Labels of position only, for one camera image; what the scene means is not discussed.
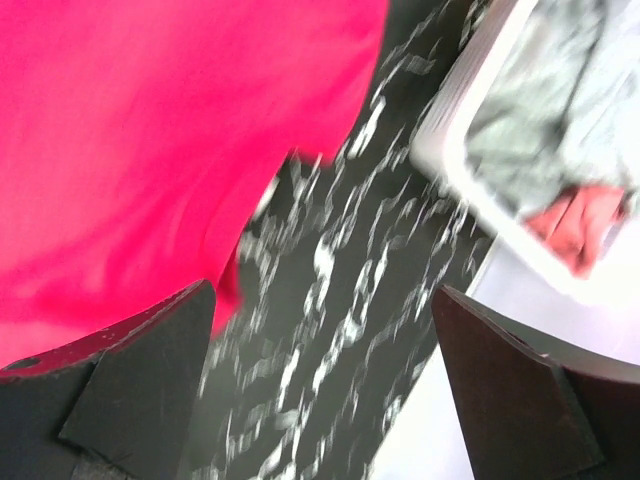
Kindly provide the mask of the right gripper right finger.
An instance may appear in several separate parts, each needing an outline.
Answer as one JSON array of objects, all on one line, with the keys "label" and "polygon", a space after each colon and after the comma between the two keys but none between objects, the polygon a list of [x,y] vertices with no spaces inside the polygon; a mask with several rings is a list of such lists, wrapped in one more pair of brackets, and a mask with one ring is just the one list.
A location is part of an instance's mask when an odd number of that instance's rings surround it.
[{"label": "right gripper right finger", "polygon": [[639,368],[441,286],[431,309],[477,479],[636,479]]}]

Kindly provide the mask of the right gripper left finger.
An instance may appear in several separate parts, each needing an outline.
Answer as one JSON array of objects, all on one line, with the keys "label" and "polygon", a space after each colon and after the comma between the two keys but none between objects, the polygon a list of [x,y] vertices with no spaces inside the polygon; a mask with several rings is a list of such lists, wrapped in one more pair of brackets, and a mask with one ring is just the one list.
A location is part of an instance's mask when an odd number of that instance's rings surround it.
[{"label": "right gripper left finger", "polygon": [[198,282],[2,368],[2,478],[175,478],[215,304]]}]

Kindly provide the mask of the pink red t shirt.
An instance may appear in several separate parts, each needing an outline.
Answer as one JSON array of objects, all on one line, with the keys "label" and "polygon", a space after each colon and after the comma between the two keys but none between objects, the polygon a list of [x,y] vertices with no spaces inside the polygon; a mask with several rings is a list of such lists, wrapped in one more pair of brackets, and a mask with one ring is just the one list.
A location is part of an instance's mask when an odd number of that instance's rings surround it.
[{"label": "pink red t shirt", "polygon": [[236,250],[287,156],[335,158],[385,1],[5,1],[1,361],[199,280],[221,330]]}]

